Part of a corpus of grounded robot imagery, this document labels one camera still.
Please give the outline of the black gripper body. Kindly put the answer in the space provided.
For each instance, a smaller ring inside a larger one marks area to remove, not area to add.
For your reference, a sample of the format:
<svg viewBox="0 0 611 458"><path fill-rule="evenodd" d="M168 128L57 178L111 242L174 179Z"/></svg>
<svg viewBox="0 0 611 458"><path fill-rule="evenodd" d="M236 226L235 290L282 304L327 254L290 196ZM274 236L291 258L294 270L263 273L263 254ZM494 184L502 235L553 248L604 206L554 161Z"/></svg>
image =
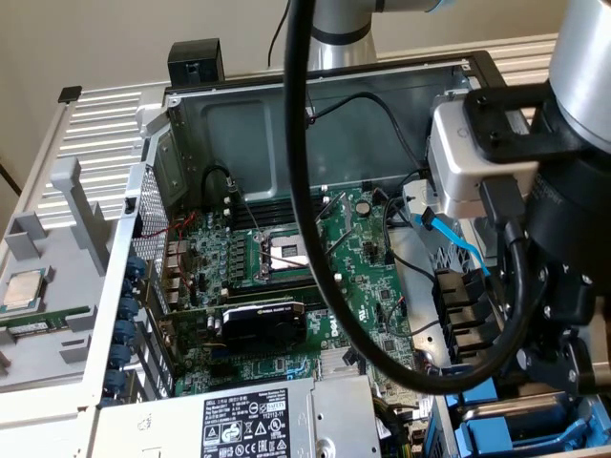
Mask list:
<svg viewBox="0 0 611 458"><path fill-rule="evenodd" d="M586 325L610 295L610 155L543 162L527 202L536 271L550 269L543 304L557 323Z"/></svg>

